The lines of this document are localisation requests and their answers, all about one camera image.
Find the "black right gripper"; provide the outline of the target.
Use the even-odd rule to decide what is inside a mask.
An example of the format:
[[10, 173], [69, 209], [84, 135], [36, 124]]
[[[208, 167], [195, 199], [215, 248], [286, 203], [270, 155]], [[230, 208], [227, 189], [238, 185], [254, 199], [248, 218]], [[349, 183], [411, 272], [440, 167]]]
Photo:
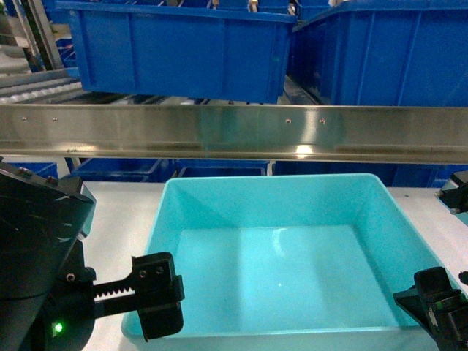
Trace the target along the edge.
[[[435, 192], [451, 214], [467, 212], [467, 171], [453, 173]], [[452, 286], [443, 267], [414, 274], [411, 288], [395, 292], [396, 305], [416, 321], [439, 350], [467, 349], [467, 297]]]

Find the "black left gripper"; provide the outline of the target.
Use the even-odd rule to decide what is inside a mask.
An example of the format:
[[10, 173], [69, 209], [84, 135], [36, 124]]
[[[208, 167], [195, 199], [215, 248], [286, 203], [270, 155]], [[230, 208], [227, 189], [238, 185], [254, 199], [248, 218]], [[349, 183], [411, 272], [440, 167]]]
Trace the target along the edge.
[[[1, 349], [82, 350], [95, 318], [136, 312], [145, 341], [181, 331], [185, 298], [182, 276], [169, 252], [132, 258], [131, 273], [93, 286], [83, 242], [72, 247], [55, 279], [47, 282], [33, 252], [1, 250]], [[94, 296], [100, 298], [94, 302]]]

